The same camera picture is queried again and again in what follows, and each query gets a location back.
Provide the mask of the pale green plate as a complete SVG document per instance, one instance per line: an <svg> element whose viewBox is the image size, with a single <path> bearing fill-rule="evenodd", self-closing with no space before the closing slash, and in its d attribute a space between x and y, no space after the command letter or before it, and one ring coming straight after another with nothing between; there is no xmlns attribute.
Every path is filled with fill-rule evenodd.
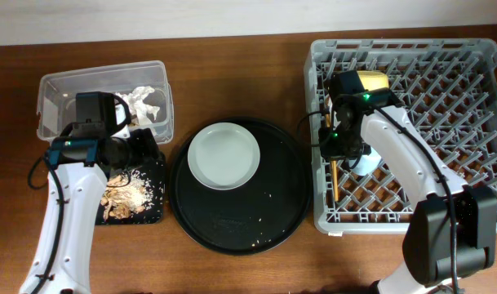
<svg viewBox="0 0 497 294"><path fill-rule="evenodd" d="M199 131L187 153L194 178L215 190L231 190L246 184L260 164L255 136L233 122L217 122Z"/></svg>

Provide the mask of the blue cup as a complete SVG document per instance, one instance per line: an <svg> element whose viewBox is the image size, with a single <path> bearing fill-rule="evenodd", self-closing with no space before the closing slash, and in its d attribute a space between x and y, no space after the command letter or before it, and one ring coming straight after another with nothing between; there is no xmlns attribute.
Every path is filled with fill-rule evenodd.
<svg viewBox="0 0 497 294"><path fill-rule="evenodd" d="M349 170L358 176L366 176L372 173L380 164L382 158L377 151L371 148L369 154L362 154L358 159L349 159Z"/></svg>

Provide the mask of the yellow bowl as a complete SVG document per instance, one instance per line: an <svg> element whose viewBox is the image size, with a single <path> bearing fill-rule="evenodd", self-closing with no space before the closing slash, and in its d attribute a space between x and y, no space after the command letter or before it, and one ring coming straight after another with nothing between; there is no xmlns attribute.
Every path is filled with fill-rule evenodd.
<svg viewBox="0 0 497 294"><path fill-rule="evenodd" d="M389 88L388 76L378 71L357 71L357 75L366 91Z"/></svg>

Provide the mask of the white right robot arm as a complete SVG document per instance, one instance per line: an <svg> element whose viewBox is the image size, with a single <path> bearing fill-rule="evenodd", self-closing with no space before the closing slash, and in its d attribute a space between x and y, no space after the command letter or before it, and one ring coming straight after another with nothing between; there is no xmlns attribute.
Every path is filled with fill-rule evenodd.
<svg viewBox="0 0 497 294"><path fill-rule="evenodd" d="M402 242L403 262L373 282L371 293L462 293L459 280L495 262L497 196L449 168L412 125L389 87L364 87L356 70L327 82L331 122L320 145L330 159L359 162L375 151L414 212Z"/></svg>

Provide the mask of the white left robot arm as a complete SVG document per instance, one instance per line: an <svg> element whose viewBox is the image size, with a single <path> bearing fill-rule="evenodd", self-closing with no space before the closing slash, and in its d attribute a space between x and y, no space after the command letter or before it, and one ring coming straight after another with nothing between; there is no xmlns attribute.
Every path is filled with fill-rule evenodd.
<svg viewBox="0 0 497 294"><path fill-rule="evenodd" d="M47 168L47 210L22 293L90 292L95 219L110 177L161 157L149 129L128 130L121 97L78 93L75 105L75 120L38 159Z"/></svg>

